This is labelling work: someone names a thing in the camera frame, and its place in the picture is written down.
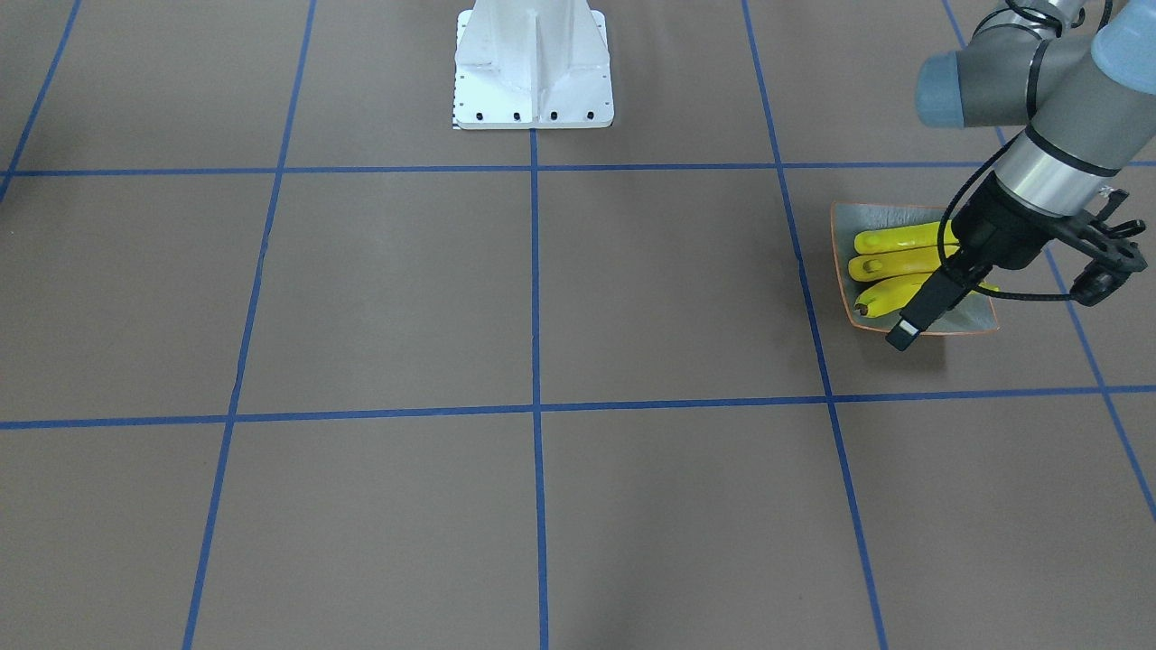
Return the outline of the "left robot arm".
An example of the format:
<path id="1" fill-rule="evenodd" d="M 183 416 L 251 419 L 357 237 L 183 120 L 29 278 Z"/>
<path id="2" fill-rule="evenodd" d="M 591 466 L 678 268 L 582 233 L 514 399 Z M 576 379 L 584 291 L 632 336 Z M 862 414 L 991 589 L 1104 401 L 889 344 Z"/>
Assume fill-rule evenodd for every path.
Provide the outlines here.
<path id="1" fill-rule="evenodd" d="M 1127 198 L 1111 180 L 1153 140 L 1155 9 L 1151 1 L 1105 8 L 1095 34 L 1075 37 L 1082 1 L 1003 1 L 964 49 L 919 72 L 924 125 L 1018 126 L 943 210 L 938 269 L 901 309 L 888 333 L 905 350 L 994 268 L 1023 269 L 1048 242 L 1087 256 L 1055 302 L 1094 306 L 1147 267 L 1139 219 L 1107 226 Z"/>

